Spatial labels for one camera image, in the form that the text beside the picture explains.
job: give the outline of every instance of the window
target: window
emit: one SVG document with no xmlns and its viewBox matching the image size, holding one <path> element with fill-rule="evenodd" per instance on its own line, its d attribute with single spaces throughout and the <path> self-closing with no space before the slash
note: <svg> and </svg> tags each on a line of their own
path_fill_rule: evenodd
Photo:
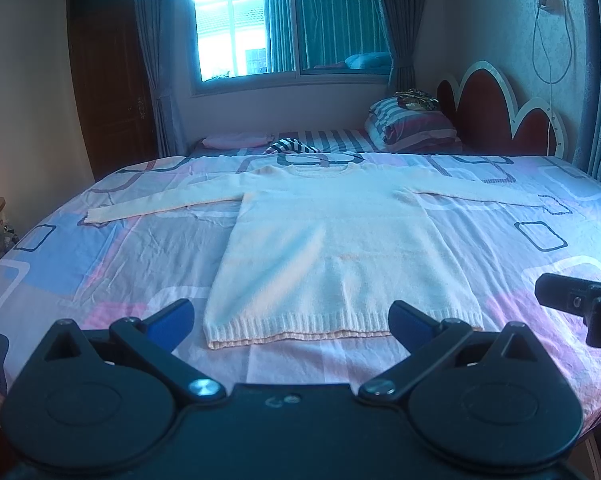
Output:
<svg viewBox="0 0 601 480">
<path fill-rule="evenodd" d="M 193 61 L 203 87 L 254 75 L 242 82 L 389 73 L 376 0 L 191 1 Z"/>
</svg>

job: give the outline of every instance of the headboard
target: headboard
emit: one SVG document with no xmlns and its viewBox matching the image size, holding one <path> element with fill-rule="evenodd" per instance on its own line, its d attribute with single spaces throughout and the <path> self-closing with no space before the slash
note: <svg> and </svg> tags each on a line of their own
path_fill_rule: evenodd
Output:
<svg viewBox="0 0 601 480">
<path fill-rule="evenodd" d="M 539 98 L 519 109 L 507 78 L 487 61 L 473 64 L 460 85 L 453 76 L 444 78 L 437 97 L 442 112 L 458 130 L 465 152 L 546 155 L 551 122 L 549 154 L 560 158 L 567 154 L 565 126 L 555 109 Z"/>
</svg>

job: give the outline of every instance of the power cord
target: power cord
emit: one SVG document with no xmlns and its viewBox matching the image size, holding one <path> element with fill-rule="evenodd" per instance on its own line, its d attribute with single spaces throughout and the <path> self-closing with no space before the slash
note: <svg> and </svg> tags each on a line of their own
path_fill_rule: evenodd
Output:
<svg viewBox="0 0 601 480">
<path fill-rule="evenodd" d="M 554 85 L 557 85 L 558 83 L 560 83 L 565 78 L 565 76 L 567 76 L 567 73 L 569 72 L 569 69 L 571 68 L 571 62 L 573 61 L 573 42 L 571 41 L 571 33 L 569 32 L 569 25 L 567 23 L 567 12 L 569 9 L 567 0 L 563 0 L 563 5 L 564 5 L 563 18 L 565 20 L 565 32 L 567 33 L 567 41 L 569 42 L 569 61 L 567 62 L 567 68 L 565 68 L 565 71 L 557 80 L 555 80 L 555 81 L 552 80 L 553 75 L 552 75 L 551 60 L 549 59 L 549 54 L 547 53 L 547 48 L 545 47 L 545 41 L 542 37 L 542 30 L 538 24 L 538 17 L 540 15 L 539 4 L 536 7 L 536 20 L 535 20 L 535 24 L 534 24 L 534 35 L 533 35 L 533 39 L 531 42 L 531 63 L 533 65 L 534 72 L 536 73 L 536 76 L 538 76 L 538 79 L 540 79 L 543 83 L 549 85 L 549 124 L 547 125 L 547 156 L 549 156 L 549 142 L 551 139 L 551 126 L 552 126 L 552 118 L 554 115 Z M 542 50 L 545 53 L 545 57 L 547 58 L 547 63 L 549 65 L 549 81 L 540 75 L 540 72 L 538 71 L 538 67 L 536 67 L 536 33 L 538 33 L 538 35 L 540 37 L 540 44 L 542 46 Z"/>
</svg>

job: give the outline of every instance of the wall outlet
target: wall outlet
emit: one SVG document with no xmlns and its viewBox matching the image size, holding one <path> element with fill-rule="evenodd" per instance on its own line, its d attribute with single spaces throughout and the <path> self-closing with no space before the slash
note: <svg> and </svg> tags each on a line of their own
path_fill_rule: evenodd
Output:
<svg viewBox="0 0 601 480">
<path fill-rule="evenodd" d="M 551 14 L 557 14 L 563 10 L 562 0 L 535 0 L 535 8 L 544 10 Z"/>
</svg>

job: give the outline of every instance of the bed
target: bed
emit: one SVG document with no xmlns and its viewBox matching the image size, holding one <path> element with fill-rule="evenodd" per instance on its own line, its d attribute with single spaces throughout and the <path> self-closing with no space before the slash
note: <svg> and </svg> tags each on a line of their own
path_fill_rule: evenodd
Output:
<svg viewBox="0 0 601 480">
<path fill-rule="evenodd" d="M 487 112 L 481 96 L 490 100 Z M 188 157 L 123 168 L 67 202 L 0 260 L 0 401 L 56 319 L 106 328 L 123 316 L 147 317 L 178 298 L 190 298 L 202 319 L 238 213 L 236 202 L 224 202 L 87 226 L 88 208 L 271 164 L 366 162 L 420 166 L 541 197 L 541 212 L 435 196 L 420 200 L 456 258 L 471 269 L 467 278 L 483 309 L 482 328 L 528 323 L 579 396 L 583 431 L 598 424 L 601 350 L 584 345 L 580 320 L 539 306 L 533 287 L 543 272 L 601 281 L 601 184 L 562 160 L 566 139 L 557 114 L 549 117 L 540 100 L 519 110 L 506 79 L 491 65 L 472 67 L 460 85 L 445 79 L 439 98 L 469 147 L 463 155 L 376 153 L 371 143 L 362 149 L 363 132 L 331 130 L 327 153 L 263 155 L 257 149 L 206 156 L 194 150 Z M 361 149 L 343 150 L 343 136 Z M 346 382 L 354 389 L 407 355 L 391 336 L 210 350 L 199 321 L 175 354 L 228 388 L 237 382 Z"/>
</svg>

